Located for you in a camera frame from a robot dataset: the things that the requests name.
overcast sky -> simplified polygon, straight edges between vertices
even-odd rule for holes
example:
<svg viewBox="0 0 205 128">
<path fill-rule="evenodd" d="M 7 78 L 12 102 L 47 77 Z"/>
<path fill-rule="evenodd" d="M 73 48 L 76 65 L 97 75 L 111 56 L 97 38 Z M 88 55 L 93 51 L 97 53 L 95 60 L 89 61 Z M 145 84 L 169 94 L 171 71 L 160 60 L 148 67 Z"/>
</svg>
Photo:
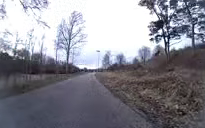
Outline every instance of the overcast sky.
<svg viewBox="0 0 205 128">
<path fill-rule="evenodd" d="M 43 34 L 46 35 L 47 55 L 54 57 L 53 40 L 58 24 L 71 12 L 79 11 L 86 21 L 88 42 L 75 58 L 76 65 L 96 68 L 96 50 L 101 51 L 100 61 L 108 50 L 112 55 L 123 53 L 131 61 L 137 56 L 141 46 L 149 46 L 151 49 L 155 46 L 149 41 L 147 27 L 152 16 L 146 8 L 138 6 L 138 2 L 139 0 L 51 0 L 49 8 L 42 14 L 42 20 L 50 26 L 48 29 L 39 26 L 31 16 L 26 15 L 18 3 L 7 1 L 8 17 L 0 21 L 0 31 L 8 29 L 25 37 L 27 31 L 35 28 L 34 33 L 39 39 Z"/>
</svg>

dead vegetation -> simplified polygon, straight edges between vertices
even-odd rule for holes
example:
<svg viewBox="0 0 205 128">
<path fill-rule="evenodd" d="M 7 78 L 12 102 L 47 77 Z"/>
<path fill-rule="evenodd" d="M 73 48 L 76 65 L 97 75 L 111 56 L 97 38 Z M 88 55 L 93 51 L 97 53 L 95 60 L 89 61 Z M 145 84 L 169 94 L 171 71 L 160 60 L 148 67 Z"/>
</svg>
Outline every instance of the dead vegetation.
<svg viewBox="0 0 205 128">
<path fill-rule="evenodd" d="M 117 97 L 144 111 L 158 125 L 188 127 L 192 117 L 205 109 L 205 51 L 175 54 L 170 63 L 157 59 L 162 63 L 156 67 L 151 66 L 153 60 L 149 68 L 96 76 Z"/>
</svg>

road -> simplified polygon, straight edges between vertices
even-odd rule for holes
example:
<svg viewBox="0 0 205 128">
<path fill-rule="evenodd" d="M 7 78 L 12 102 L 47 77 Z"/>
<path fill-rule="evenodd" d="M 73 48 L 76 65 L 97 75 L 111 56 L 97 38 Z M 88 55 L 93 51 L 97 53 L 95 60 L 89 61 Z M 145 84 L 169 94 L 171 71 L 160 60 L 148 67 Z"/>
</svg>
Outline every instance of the road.
<svg viewBox="0 0 205 128">
<path fill-rule="evenodd" d="M 81 75 L 0 100 L 0 128 L 152 128 L 95 78 Z"/>
</svg>

dry grass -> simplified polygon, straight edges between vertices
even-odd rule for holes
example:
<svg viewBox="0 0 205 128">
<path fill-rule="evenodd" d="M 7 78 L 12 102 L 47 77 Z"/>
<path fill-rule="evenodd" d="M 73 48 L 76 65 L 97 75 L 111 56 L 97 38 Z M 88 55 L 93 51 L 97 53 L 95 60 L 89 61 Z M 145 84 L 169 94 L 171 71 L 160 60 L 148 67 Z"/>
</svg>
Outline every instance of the dry grass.
<svg viewBox="0 0 205 128">
<path fill-rule="evenodd" d="M 204 72 L 107 72 L 97 78 L 133 108 L 144 111 L 163 127 L 183 127 L 205 107 Z"/>
</svg>

